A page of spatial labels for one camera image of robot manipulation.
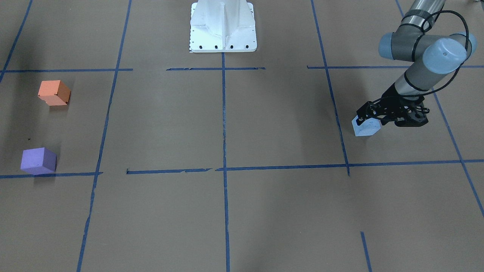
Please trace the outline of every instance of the black cable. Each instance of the black cable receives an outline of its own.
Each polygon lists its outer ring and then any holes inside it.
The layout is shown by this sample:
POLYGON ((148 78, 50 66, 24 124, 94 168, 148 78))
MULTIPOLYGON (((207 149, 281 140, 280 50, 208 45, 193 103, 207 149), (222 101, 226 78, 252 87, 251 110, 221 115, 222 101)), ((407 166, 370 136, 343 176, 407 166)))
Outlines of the black cable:
MULTIPOLYGON (((432 13, 431 15, 429 15, 425 20, 423 20, 423 23, 422 23, 422 26, 421 26, 421 29, 422 30, 422 33, 427 33, 429 32, 429 30, 432 28, 432 26, 430 26, 429 24, 429 27, 427 29, 424 30, 424 25, 425 23, 430 19, 432 18, 433 16, 437 15, 437 17, 441 14, 441 13, 451 13, 451 14, 454 14, 456 15, 457 17, 460 18, 460 20, 462 21, 462 24, 464 25, 464 29, 466 30, 466 43, 464 45, 464 49, 466 50, 467 52, 467 49, 469 48, 469 28, 467 26, 467 22, 466 20, 464 19, 464 17, 459 14, 458 12, 455 12, 455 11, 452 11, 452 10, 440 10, 440 11, 437 11, 435 13, 432 13)), ((378 98, 377 100, 374 100, 372 102, 370 102, 366 108, 366 111, 368 112, 368 109, 370 109, 372 106, 376 106, 375 103, 378 102, 378 101, 381 101, 383 99, 386 99, 386 98, 395 98, 395 97, 420 97, 420 96, 426 96, 426 95, 430 95, 430 94, 433 94, 433 93, 436 93, 442 89, 444 89, 445 87, 447 87, 453 80, 454 78, 457 76, 457 73, 459 72, 460 70, 460 67, 463 65, 464 63, 461 63, 459 65, 459 67, 455 70, 454 74, 452 75, 452 77, 449 79, 449 81, 447 81, 447 83, 445 83, 442 87, 438 88, 438 89, 435 89, 433 91, 430 91, 430 92, 426 92, 424 94, 407 94, 407 95, 394 95, 394 96, 385 96, 385 97, 380 97, 378 98)), ((381 120, 381 121, 387 121, 387 119, 384 119, 384 118, 380 118, 380 117, 377 117, 377 116, 374 116, 374 115, 370 115, 370 114, 367 114, 368 116, 374 118, 374 119, 377 119, 377 120, 381 120)))

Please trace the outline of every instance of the gray joint cap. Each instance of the gray joint cap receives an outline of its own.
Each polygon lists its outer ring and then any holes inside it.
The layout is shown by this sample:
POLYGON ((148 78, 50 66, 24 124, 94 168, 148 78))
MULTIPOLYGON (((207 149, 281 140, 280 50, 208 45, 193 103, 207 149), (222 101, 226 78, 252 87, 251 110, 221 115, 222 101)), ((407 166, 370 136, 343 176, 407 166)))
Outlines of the gray joint cap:
MULTIPOLYGON (((465 31, 457 32, 457 33, 454 33, 452 35, 456 35, 456 34, 463 35, 464 37, 466 36, 465 31)), ((476 39, 476 36, 474 36, 472 33, 469 33, 469 43, 470 43, 470 46, 472 48, 472 51, 470 52, 470 55, 469 55, 469 58, 470 58, 477 49, 477 39, 476 39)))
POLYGON ((389 60, 394 60, 392 54, 392 36, 392 32, 383 35, 378 45, 378 53, 380 56, 389 60))
POLYGON ((458 41, 438 39, 423 53, 423 64, 435 74, 445 75, 457 69, 467 58, 467 52, 458 41))

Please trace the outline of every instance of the purple cube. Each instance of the purple cube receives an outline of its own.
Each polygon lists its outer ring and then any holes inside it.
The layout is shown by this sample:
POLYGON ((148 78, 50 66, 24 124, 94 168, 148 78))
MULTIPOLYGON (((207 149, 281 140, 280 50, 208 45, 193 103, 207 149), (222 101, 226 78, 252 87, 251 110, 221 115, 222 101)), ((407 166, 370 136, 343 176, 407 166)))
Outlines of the purple cube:
POLYGON ((24 150, 20 170, 32 175, 54 173, 57 155, 45 147, 24 150))

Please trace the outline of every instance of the light blue cube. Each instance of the light blue cube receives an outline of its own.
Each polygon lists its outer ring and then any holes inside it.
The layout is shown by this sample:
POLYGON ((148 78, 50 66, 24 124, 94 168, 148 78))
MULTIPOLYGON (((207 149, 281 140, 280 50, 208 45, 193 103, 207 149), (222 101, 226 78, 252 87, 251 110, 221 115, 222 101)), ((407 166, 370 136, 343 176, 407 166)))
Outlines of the light blue cube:
POLYGON ((361 125, 356 124, 356 120, 358 116, 356 116, 351 123, 353 124, 353 130, 355 132, 355 136, 371 136, 378 132, 381 128, 381 124, 379 120, 374 118, 370 118, 365 120, 361 125))

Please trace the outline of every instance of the blue tape line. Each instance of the blue tape line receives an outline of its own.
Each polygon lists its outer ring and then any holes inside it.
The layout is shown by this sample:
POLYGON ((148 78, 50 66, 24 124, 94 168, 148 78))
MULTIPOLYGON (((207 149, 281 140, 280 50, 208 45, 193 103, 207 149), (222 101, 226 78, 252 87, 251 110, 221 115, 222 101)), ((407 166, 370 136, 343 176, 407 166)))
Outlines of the blue tape line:
MULTIPOLYGON (((465 163, 484 163, 484 159, 464 160, 465 163)), ((415 166, 415 165, 440 165, 440 164, 460 164, 460 160, 441 160, 441 161, 415 161, 415 162, 388 162, 388 163, 357 163, 348 164, 349 167, 367 167, 367 166, 415 166)), ((346 167, 346 164, 327 164, 327 165, 292 165, 292 166, 246 166, 246 167, 227 167, 227 171, 250 171, 250 170, 281 170, 281 169, 311 169, 311 168, 339 168, 346 167)), ((212 168, 194 168, 194 169, 167 169, 167 170, 144 170, 144 171, 127 171, 127 175, 139 174, 165 174, 165 173, 183 173, 183 172, 207 172, 212 168)), ((224 171, 224 168, 217 168, 215 171, 224 171)))
POLYGON ((29 1, 29 5, 27 6, 27 10, 25 11, 24 19, 22 20, 22 24, 20 24, 20 28, 18 29, 17 36, 15 37, 14 44, 12 45, 12 48, 10 48, 10 52, 8 53, 7 61, 5 62, 5 65, 3 66, 3 70, 0 73, 0 83, 3 80, 3 75, 5 74, 5 71, 7 70, 7 66, 10 63, 10 59, 12 58, 12 54, 14 53, 15 46, 17 45, 18 38, 20 37, 20 34, 22 32, 22 29, 24 28, 25 21, 27 21, 27 16, 29 16, 30 12, 30 7, 32 6, 32 1, 29 1))
POLYGON ((402 17, 403 17, 403 16, 405 16, 405 15, 403 14, 402 7, 400 6, 400 3, 398 2, 398 0, 395 0, 395 2, 396 2, 396 5, 398 6, 398 10, 400 11, 401 16, 402 16, 402 17))
POLYGON ((465 163, 484 163, 484 160, 464 160, 465 163))
POLYGON ((167 71, 222 71, 222 70, 265 70, 265 67, 220 67, 220 68, 169 68, 167 71))
POLYGON ((280 170, 280 169, 309 169, 309 168, 337 168, 346 167, 346 164, 333 165, 297 165, 297 166, 249 166, 249 167, 227 167, 227 171, 247 171, 247 170, 280 170))
POLYGON ((207 172, 212 168, 126 171, 126 175, 207 172))
POLYGON ((484 65, 462 65, 460 68, 484 68, 484 65))
POLYGON ((230 272, 230 240, 228 235, 228 192, 227 192, 227 111, 225 95, 225 53, 222 53, 222 116, 224 126, 224 209, 225 209, 225 260, 226 270, 230 272))
POLYGON ((0 179, 23 179, 23 178, 44 178, 44 177, 81 177, 81 176, 94 176, 95 172, 85 173, 51 173, 42 175, 0 175, 0 179))
POLYGON ((366 246, 366 239, 364 237, 364 232, 360 231, 360 234, 362 236, 362 243, 363 243, 364 255, 366 257, 366 265, 368 266, 368 272, 372 272, 370 255, 368 254, 368 247, 366 246))
POLYGON ((410 66, 306 66, 308 69, 407 69, 410 66))
POLYGON ((466 174, 467 181, 469 182, 472 193, 474 194, 474 197, 476 198, 477 206, 479 206, 479 209, 481 210, 481 214, 484 217, 483 205, 481 203, 481 200, 479 199, 479 196, 477 195, 477 191, 476 191, 476 188, 474 187, 474 183, 472 182, 472 179, 470 178, 470 174, 467 171, 466 163, 462 159, 462 155, 460 153, 459 147, 457 146, 457 142, 455 141, 454 134, 452 133, 451 127, 449 126, 449 123, 447 122, 447 118, 445 117, 444 110, 442 109, 442 106, 440 105, 440 101, 439 101, 439 98, 437 97, 436 93, 434 93, 434 97, 435 97, 435 101, 437 102, 437 105, 439 106, 440 114, 442 115, 442 118, 444 119, 445 126, 447 127, 447 131, 449 132, 452 143, 454 144, 454 148, 455 148, 455 151, 457 152, 457 156, 459 156, 459 161, 462 165, 464 173, 466 174))
POLYGON ((167 71, 221 71, 222 68, 169 68, 167 71))
POLYGON ((265 70, 266 67, 229 67, 224 68, 225 70, 265 70))
POLYGON ((439 164, 459 164, 458 160, 449 161, 419 161, 419 162, 392 162, 392 163, 361 163, 349 164, 350 167, 365 167, 365 166, 405 166, 405 165, 439 165, 439 164))
POLYGON ((96 165, 96 174, 94 175, 94 180, 92 182, 92 191, 91 191, 91 203, 89 206, 89 215, 86 220, 86 225, 84 226, 84 235, 82 236, 82 244, 81 244, 81 250, 79 253, 79 261, 77 263, 77 272, 81 272, 81 266, 82 266, 82 260, 84 257, 84 249, 86 248, 86 240, 88 236, 88 230, 89 230, 89 224, 91 222, 91 214, 92 214, 92 206, 94 204, 94 191, 96 189, 97 185, 97 179, 99 177, 99 169, 101 168, 101 160, 103 157, 103 151, 104 151, 104 142, 106 140, 106 134, 107 134, 107 125, 109 123, 109 111, 111 109, 111 104, 113 102, 113 95, 114 95, 114 89, 116 87, 116 80, 118 79, 118 70, 120 67, 120 62, 121 62, 121 55, 122 55, 122 49, 123 49, 123 44, 124 44, 124 38, 126 36, 126 30, 128 28, 128 19, 129 19, 129 13, 131 10, 131 1, 129 0, 128 2, 128 10, 126 12, 126 19, 124 21, 124 28, 121 36, 121 44, 120 44, 120 49, 118 52, 118 61, 116 63, 116 71, 114 72, 114 78, 113 78, 113 85, 111 87, 111 95, 109 97, 109 104, 107 105, 107 112, 106 112, 106 119, 104 122, 104 130, 103 130, 103 137, 101 139, 101 146, 99 147, 99 158, 97 160, 97 165, 96 165))
POLYGON ((330 88, 331 101, 333 102, 334 114, 336 116, 336 124, 338 125, 339 137, 341 139, 341 148, 343 149, 343 156, 345 158, 346 171, 347 171, 348 176, 349 176, 350 174, 349 174, 348 156, 346 155, 345 141, 343 140, 343 132, 341 131, 341 125, 339 123, 338 109, 336 107, 336 101, 334 99, 333 87, 331 85, 330 72, 328 70, 328 64, 326 62, 326 55, 324 54, 323 40, 321 38, 321 32, 319 31, 319 23, 318 23, 318 17, 316 16, 316 9, 314 8, 314 0, 311 0, 311 5, 313 7, 314 22, 316 24, 316 31, 318 32, 319 46, 321 47, 321 54, 323 55, 324 67, 326 67, 325 68, 326 77, 328 79, 328 85, 329 85, 329 88, 330 88))
MULTIPOLYGON (((133 69, 118 69, 119 72, 132 71, 133 69)), ((64 72, 114 72, 113 69, 50 69, 50 70, 7 70, 5 73, 64 73, 64 72)))
MULTIPOLYGON (((410 66, 306 66, 308 69, 407 69, 410 66)), ((463 65, 461 68, 484 68, 484 65, 463 65)))

